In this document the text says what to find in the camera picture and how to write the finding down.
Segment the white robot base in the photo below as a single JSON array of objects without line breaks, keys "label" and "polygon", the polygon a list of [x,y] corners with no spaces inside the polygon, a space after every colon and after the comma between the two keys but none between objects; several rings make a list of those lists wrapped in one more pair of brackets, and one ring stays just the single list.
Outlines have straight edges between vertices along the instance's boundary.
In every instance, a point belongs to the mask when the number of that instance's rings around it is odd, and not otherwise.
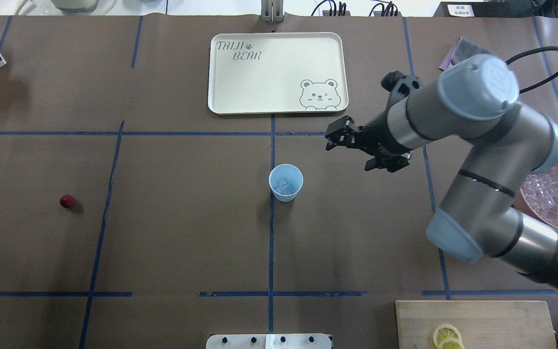
[{"label": "white robot base", "polygon": [[332,349],[325,333],[217,334],[208,338],[206,349]]}]

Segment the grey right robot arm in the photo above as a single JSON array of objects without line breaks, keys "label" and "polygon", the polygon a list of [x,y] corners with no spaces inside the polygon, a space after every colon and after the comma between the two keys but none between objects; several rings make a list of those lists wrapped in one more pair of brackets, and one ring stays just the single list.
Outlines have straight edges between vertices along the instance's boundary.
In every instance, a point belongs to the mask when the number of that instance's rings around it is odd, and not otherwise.
[{"label": "grey right robot arm", "polygon": [[519,100],[507,63],[478,54],[423,83],[388,73],[385,110],[366,125],[350,116],[328,125],[327,150],[357,149],[371,159],[365,170],[396,172],[410,153],[456,135],[471,145],[427,227],[427,239],[466,263],[501,261],[533,282],[558,290],[558,228],[513,208],[529,175],[558,165],[558,125]]}]

